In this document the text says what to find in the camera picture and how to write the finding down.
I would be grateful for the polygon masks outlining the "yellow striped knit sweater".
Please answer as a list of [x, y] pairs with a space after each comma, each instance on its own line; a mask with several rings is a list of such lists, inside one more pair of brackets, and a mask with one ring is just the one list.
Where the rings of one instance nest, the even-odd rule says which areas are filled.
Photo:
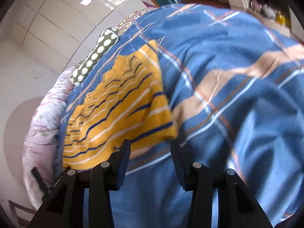
[[125, 139], [132, 151], [141, 151], [176, 137], [157, 43], [151, 40], [128, 56], [117, 56], [75, 108], [64, 136], [62, 165], [84, 171], [107, 160]]

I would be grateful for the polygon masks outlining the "pink floral quilt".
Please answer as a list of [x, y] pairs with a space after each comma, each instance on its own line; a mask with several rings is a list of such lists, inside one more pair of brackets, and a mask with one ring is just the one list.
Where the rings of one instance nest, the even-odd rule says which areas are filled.
[[65, 70], [47, 92], [31, 119], [26, 134], [23, 153], [23, 178], [31, 205], [37, 210], [42, 204], [43, 193], [31, 174], [37, 168], [47, 186], [54, 183], [53, 162], [58, 146], [61, 115], [66, 109], [67, 98], [74, 84], [69, 80], [75, 68]]

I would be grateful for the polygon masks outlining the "white arched headboard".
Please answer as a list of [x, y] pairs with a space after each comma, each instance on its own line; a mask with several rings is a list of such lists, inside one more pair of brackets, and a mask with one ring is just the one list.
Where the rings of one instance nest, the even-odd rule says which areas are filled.
[[4, 131], [4, 154], [13, 177], [21, 184], [23, 180], [22, 152], [31, 119], [42, 97], [31, 98], [19, 104], [10, 114]]

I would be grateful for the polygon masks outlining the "blue plaid bed blanket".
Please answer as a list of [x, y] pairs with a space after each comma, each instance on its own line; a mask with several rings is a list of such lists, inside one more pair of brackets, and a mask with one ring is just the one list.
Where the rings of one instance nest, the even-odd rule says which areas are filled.
[[170, 143], [219, 178], [233, 169], [272, 225], [303, 204], [303, 45], [241, 11], [172, 4], [138, 18], [68, 96], [67, 123], [117, 56], [157, 43], [177, 137], [131, 151], [122, 188], [110, 194], [116, 227], [185, 227], [191, 194], [178, 183]]

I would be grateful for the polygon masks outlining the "green white dotted pillow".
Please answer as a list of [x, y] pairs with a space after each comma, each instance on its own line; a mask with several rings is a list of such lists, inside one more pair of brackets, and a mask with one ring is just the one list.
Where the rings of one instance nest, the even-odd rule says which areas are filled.
[[92, 71], [98, 60], [119, 41], [117, 27], [105, 29], [98, 37], [96, 46], [87, 55], [87, 57], [76, 65], [75, 69], [69, 76], [69, 80], [75, 86], [80, 86], [87, 75]]

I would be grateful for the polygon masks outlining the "white glossy wardrobe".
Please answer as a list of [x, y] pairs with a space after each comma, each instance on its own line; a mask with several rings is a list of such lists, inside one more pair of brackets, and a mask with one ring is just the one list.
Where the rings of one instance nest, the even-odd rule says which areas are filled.
[[153, 6], [152, 0], [15, 0], [1, 36], [61, 73], [87, 56], [104, 29]]

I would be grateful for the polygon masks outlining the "patterned bed sheet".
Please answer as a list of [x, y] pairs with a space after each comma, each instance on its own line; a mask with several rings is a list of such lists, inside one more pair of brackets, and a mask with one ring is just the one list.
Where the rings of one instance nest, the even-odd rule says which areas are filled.
[[158, 8], [157, 7], [143, 8], [143, 9], [137, 10], [136, 12], [134, 12], [131, 15], [129, 15], [128, 17], [126, 17], [123, 21], [121, 21], [121, 23], [119, 23], [115, 27], [115, 29], [117, 29], [118, 35], [121, 36], [123, 33], [125, 33], [138, 18], [140, 18], [144, 14], [147, 14], [156, 9], [158, 9]]

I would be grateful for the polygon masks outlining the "white tv cabinet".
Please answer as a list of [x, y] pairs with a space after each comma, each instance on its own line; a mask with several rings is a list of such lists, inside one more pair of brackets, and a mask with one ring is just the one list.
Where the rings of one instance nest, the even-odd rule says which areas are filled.
[[228, 0], [228, 3], [283, 35], [303, 41], [303, 27], [286, 0]]

